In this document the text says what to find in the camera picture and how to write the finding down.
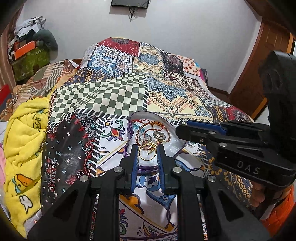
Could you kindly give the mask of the person's right hand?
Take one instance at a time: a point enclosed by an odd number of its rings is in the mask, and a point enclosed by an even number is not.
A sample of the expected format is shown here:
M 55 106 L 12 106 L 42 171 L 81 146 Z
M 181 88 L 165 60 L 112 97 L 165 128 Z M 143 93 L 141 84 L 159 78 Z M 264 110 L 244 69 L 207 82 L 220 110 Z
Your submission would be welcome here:
M 264 186 L 254 181 L 251 181 L 252 184 L 252 191 L 250 197 L 250 204 L 253 207 L 258 207 L 264 200 Z

